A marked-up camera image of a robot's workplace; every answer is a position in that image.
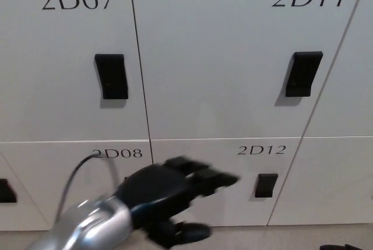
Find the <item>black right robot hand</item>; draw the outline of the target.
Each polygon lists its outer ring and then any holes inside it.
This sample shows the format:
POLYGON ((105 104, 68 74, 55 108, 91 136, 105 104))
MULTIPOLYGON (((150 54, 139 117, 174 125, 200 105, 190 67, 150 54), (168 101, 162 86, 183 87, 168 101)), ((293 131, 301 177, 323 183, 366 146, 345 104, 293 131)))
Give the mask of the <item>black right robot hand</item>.
POLYGON ((323 249, 370 249, 370 240, 358 237, 327 237, 317 247, 323 249))

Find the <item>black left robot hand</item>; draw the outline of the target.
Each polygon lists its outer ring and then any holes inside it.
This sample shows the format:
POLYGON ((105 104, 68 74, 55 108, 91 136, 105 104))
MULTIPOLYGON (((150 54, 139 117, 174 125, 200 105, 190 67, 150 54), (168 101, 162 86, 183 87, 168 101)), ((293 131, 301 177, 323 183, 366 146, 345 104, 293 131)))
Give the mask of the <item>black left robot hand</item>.
POLYGON ((219 188, 240 180, 230 172, 186 156, 152 164, 128 176, 114 192, 131 214, 132 227, 164 249, 209 238, 210 226, 176 222, 173 216, 191 207, 197 197, 207 197, 219 188))

